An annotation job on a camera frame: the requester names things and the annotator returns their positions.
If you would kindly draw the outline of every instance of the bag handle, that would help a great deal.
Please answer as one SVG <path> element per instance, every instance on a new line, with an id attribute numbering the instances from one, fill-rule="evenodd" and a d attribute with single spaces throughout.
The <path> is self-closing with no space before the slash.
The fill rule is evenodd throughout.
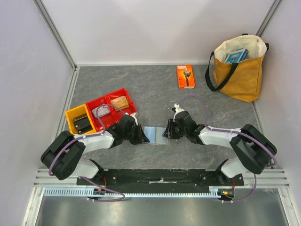
<path id="1" fill-rule="evenodd" d="M 209 75 L 209 67 L 210 67 L 210 61 L 211 61 L 211 58 L 214 56 L 214 52 L 211 53 L 210 55 L 210 59 L 209 59 L 209 64 L 208 64 L 208 68 L 207 68 L 207 71 L 205 73 L 205 80 L 206 80 L 206 83 L 207 83 L 207 86 L 209 87 L 209 89 L 211 91 L 218 91 L 218 90 L 221 90 L 226 84 L 227 82 L 229 81 L 229 79 L 231 78 L 231 76 L 233 75 L 233 73 L 235 72 L 237 66 L 238 66 L 238 63 L 232 63 L 231 65 L 231 69 L 229 71 L 229 74 L 226 76 L 226 78 L 224 79 L 224 81 L 222 81 L 220 83 L 220 85 L 218 87 L 214 87 L 211 80 L 210 80 L 210 75 Z"/>

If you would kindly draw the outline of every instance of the orange package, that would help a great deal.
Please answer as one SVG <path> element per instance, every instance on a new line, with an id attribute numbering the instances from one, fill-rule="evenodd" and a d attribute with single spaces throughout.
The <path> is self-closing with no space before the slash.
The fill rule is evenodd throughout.
<path id="1" fill-rule="evenodd" d="M 180 89 L 195 87 L 192 65 L 177 65 L 178 84 Z"/>

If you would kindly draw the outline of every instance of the yellow bin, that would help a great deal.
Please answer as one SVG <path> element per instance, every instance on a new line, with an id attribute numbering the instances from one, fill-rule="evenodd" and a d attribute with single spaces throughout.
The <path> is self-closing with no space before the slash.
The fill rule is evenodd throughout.
<path id="1" fill-rule="evenodd" d="M 78 107 L 72 108 L 72 109 L 65 112 L 66 119 L 67 119 L 68 126 L 69 126 L 69 130 L 72 134 L 78 134 L 76 129 L 75 129 L 75 126 L 73 124 L 73 119 L 80 116 L 80 115 L 83 115 L 83 114 L 87 114 L 87 116 L 89 118 L 89 121 L 91 123 L 92 120 L 90 119 L 90 115 L 88 113 L 86 104 L 83 104 L 83 105 L 80 105 Z M 96 133 L 96 129 L 95 129 L 93 123 L 91 123 L 91 126 L 92 126 L 92 130 L 90 130 L 90 131 L 88 131 L 84 134 Z"/>

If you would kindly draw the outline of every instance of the yellow tote bag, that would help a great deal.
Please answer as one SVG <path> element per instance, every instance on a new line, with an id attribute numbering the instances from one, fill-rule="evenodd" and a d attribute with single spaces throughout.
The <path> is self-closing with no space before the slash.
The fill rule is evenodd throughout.
<path id="1" fill-rule="evenodd" d="M 230 52 L 246 48 L 249 53 L 246 60 L 239 63 L 224 63 Z M 214 52 L 215 70 L 213 71 L 217 87 L 214 87 L 209 75 L 209 65 L 205 73 L 207 86 L 211 91 L 234 99 L 252 102 L 259 97 L 262 78 L 262 61 L 269 44 L 256 35 L 241 35 L 223 42 Z"/>

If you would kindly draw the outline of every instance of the gray work surface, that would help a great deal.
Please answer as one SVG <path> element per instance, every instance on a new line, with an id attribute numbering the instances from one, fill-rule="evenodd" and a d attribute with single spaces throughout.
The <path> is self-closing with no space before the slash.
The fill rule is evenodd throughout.
<path id="1" fill-rule="evenodd" d="M 236 189 L 237 197 L 250 191 Z M 247 201 L 132 198 L 93 203 L 85 197 L 43 197 L 36 226 L 288 226 L 277 189 Z"/>
<path id="2" fill-rule="evenodd" d="M 252 104 L 212 92 L 205 82 L 206 65 L 194 65 L 196 87 L 179 89 L 175 65 L 95 66 L 81 67 L 71 108 L 120 88 L 126 88 L 142 126 L 166 127 L 174 113 L 175 103 L 189 94 L 199 95 L 209 108 L 208 124 L 219 128 L 257 126 Z M 205 121 L 202 104 L 191 98 L 183 107 L 198 124 Z M 104 168 L 199 168 L 215 169 L 233 150 L 215 145 L 195 145 L 187 138 L 171 140 L 169 145 L 131 145 L 128 141 L 113 149 L 98 150 L 86 155 Z"/>

